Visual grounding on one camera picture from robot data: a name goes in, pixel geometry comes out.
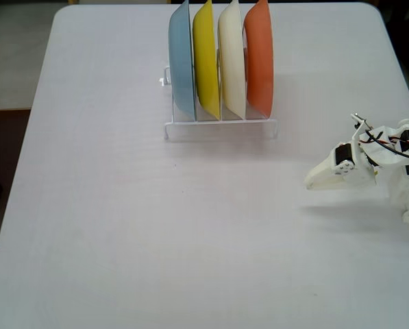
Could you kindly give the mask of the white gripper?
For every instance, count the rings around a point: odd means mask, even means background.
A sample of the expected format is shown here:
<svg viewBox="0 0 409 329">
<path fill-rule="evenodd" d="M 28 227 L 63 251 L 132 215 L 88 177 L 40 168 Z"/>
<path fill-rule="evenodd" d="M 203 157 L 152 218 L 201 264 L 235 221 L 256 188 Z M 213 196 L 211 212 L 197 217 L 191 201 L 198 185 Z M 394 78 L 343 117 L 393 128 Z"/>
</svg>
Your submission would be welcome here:
<svg viewBox="0 0 409 329">
<path fill-rule="evenodd" d="M 304 179 L 309 191 L 341 190 L 376 185 L 376 172 L 355 133 L 339 144 L 328 157 L 311 169 Z"/>
</svg>

